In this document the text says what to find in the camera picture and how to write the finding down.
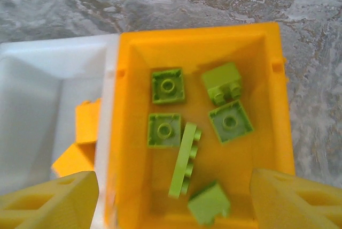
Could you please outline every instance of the green slope brick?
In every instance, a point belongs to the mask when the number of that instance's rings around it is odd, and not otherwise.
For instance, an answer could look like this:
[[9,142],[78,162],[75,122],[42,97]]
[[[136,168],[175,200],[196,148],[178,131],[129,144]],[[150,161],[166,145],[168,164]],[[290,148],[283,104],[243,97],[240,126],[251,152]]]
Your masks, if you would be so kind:
[[202,74],[202,81],[212,102],[221,106],[226,100],[239,99],[242,81],[234,63],[229,62]]
[[184,101],[184,80],[181,69],[152,73],[152,102],[154,104]]
[[197,154],[197,146],[193,146],[192,143],[199,141],[201,134],[202,131],[195,124],[186,124],[169,189],[170,197],[177,199],[181,193],[186,194],[188,192],[193,169],[193,162],[190,159],[194,159]]
[[181,115],[150,114],[147,145],[150,148],[179,147],[181,145]]
[[220,185],[215,181],[200,192],[192,195],[188,208],[200,225],[213,225],[217,215],[227,217],[230,213],[230,201]]
[[210,121],[221,143],[253,131],[240,101],[233,101],[209,112]]

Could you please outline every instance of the orange storage box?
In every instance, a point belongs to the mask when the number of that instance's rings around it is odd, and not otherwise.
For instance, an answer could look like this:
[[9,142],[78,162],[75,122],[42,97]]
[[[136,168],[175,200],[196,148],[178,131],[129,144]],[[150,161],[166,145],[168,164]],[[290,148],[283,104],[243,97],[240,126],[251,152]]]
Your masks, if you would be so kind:
[[[200,76],[226,62],[234,62],[242,76],[241,102],[254,132],[221,145],[208,117],[215,106]],[[212,229],[258,228],[249,188],[252,170],[294,174],[284,62],[276,23],[122,34],[107,222],[121,229],[200,228],[187,209],[189,196],[217,179],[231,201],[231,215],[218,217]],[[178,67],[186,102],[152,104],[151,73]],[[149,113],[175,112],[203,132],[188,194],[178,200],[168,191],[179,148],[147,147]]]

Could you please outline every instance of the gray marble surface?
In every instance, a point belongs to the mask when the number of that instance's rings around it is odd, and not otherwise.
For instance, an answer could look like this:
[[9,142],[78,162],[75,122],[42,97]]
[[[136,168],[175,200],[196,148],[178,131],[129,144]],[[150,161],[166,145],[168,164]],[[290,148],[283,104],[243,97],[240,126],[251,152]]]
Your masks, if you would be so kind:
[[342,187],[342,0],[0,0],[0,42],[277,21],[297,175]]

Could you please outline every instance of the white storage box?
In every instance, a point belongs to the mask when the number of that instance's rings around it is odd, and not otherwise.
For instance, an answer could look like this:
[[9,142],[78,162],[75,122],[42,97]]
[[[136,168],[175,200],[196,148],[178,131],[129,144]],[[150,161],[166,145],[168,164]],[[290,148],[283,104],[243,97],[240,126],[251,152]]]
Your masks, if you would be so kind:
[[116,34],[0,45],[0,195],[53,179],[52,163],[75,140],[75,107],[102,97],[95,171],[103,228]]

